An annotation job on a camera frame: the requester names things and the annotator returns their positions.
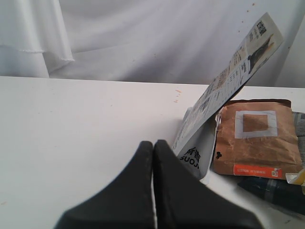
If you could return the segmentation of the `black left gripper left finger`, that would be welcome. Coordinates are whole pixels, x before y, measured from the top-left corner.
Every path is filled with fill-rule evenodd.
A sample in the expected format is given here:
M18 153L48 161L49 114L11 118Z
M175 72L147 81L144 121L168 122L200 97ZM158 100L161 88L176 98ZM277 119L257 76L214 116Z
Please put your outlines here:
M140 142L124 170L103 190L65 211L57 229L152 229L153 145Z

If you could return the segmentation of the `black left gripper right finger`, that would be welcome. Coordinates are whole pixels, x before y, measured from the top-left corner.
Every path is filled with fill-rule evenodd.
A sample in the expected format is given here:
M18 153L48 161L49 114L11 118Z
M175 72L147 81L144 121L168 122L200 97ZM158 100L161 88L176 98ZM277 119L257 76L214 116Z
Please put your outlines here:
M256 215L197 180L165 140L153 150L153 189L159 229L260 229Z

